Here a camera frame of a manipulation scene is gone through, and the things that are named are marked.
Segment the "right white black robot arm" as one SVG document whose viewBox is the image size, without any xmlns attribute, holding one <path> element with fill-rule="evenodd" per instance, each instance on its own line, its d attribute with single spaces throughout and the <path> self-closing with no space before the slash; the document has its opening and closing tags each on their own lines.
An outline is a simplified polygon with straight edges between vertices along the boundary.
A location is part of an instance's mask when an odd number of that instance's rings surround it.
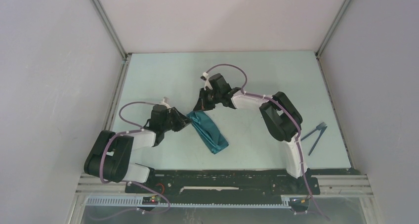
<svg viewBox="0 0 419 224">
<path fill-rule="evenodd" d="M 303 119 L 289 98 L 281 91 L 274 95 L 257 95 L 232 88 L 220 73 L 210 77 L 204 72 L 201 79 L 205 84 L 193 111 L 210 111 L 218 104 L 231 109 L 258 110 L 270 135 L 286 144 L 286 171 L 291 175 L 287 180 L 288 189 L 293 193 L 305 190 L 307 180 L 303 175 L 307 165 L 300 146 Z"/>
</svg>

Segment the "teal satin napkin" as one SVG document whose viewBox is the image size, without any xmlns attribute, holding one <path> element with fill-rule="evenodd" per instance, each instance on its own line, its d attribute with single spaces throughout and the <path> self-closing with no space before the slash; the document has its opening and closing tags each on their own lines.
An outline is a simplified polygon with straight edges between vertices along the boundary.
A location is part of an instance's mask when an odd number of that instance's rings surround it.
<svg viewBox="0 0 419 224">
<path fill-rule="evenodd" d="M 204 111 L 192 111 L 186 116 L 212 154 L 217 154 L 229 146 L 216 123 Z"/>
</svg>

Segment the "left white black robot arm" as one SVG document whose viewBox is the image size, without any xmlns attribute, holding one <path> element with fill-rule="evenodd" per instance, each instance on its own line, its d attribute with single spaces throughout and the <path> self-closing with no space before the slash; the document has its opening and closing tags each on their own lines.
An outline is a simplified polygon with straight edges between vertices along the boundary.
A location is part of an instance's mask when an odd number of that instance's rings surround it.
<svg viewBox="0 0 419 224">
<path fill-rule="evenodd" d="M 84 172 L 103 183 L 135 181 L 143 192 L 155 189 L 152 168 L 134 162 L 132 153 L 158 146 L 168 131 L 179 132 L 191 120 L 166 102 L 152 105 L 151 116 L 136 130 L 113 132 L 102 130 L 85 163 Z"/>
</svg>

